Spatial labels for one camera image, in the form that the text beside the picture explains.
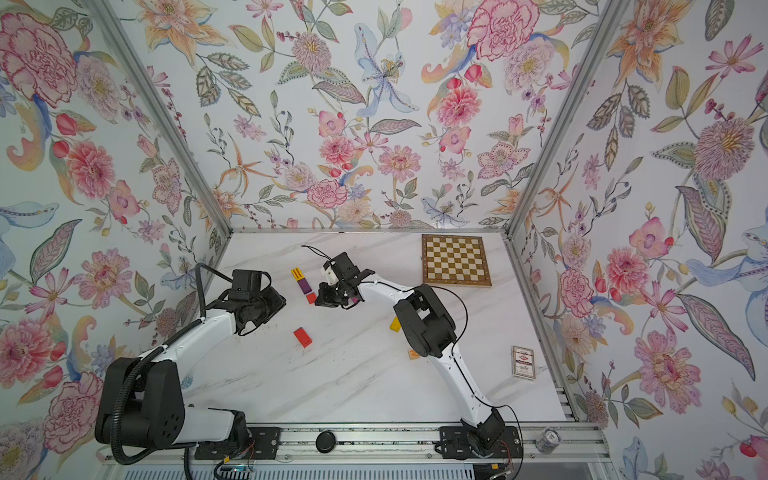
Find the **small orange block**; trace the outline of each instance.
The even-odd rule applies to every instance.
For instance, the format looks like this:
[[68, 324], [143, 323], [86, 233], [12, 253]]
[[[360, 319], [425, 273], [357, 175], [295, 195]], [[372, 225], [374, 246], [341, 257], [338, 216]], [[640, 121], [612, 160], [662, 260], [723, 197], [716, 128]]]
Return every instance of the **small orange block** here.
[[312, 339], [310, 339], [310, 336], [306, 334], [304, 329], [298, 329], [297, 331], [293, 332], [293, 335], [296, 336], [296, 338], [301, 343], [301, 346], [304, 348], [310, 346], [310, 343], [312, 343]]

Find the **checkered board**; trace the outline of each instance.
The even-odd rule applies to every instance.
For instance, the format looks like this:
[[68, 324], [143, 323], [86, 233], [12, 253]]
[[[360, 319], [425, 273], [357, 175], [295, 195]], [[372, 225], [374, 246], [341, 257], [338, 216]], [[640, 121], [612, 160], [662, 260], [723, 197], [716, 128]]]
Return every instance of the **checkered board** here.
[[491, 286], [481, 237], [422, 235], [424, 283]]

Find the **cylindrical can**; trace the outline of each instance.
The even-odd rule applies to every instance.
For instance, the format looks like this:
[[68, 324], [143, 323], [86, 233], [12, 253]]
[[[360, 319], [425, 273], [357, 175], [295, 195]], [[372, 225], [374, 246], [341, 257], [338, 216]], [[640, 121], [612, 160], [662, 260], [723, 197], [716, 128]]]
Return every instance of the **cylindrical can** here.
[[536, 439], [536, 449], [541, 453], [552, 453], [560, 442], [560, 434], [554, 429], [544, 429]]

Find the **wall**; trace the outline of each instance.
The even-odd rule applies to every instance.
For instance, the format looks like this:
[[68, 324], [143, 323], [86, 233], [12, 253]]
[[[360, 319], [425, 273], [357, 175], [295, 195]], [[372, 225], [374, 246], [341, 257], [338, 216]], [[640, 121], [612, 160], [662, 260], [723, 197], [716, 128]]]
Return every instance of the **wall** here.
[[500, 227], [601, 8], [111, 5], [236, 229]]
[[768, 478], [766, 17], [635, 0], [515, 232], [630, 480]]
[[224, 238], [80, 2], [0, 2], [0, 68], [0, 478], [90, 478], [104, 370]]

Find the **marble surface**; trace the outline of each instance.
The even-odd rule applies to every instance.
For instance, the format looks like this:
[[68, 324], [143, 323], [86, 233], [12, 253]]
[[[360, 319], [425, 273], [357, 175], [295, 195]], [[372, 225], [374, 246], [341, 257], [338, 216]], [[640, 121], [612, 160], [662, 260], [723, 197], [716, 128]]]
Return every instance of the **marble surface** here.
[[[544, 355], [514, 278], [502, 237], [482, 236], [493, 287], [451, 287], [466, 302], [469, 325], [459, 342], [464, 359], [494, 405], [508, 403], [523, 421], [562, 421], [563, 411]], [[314, 291], [323, 281], [323, 258], [346, 251], [402, 285], [422, 278], [420, 233], [239, 233], [220, 270], [265, 270], [287, 306], [245, 337], [233, 336], [198, 363], [184, 401], [195, 406], [238, 409], [249, 422], [455, 422], [458, 408], [429, 360], [409, 359], [405, 337], [389, 329], [391, 306], [366, 302], [354, 310], [309, 305], [290, 271], [299, 267]], [[227, 282], [216, 278], [206, 300]], [[456, 322], [464, 310], [448, 292], [436, 290]], [[303, 327], [313, 343], [304, 349], [293, 335]], [[537, 378], [511, 372], [511, 348], [535, 351]], [[502, 409], [513, 420], [509, 409]]]

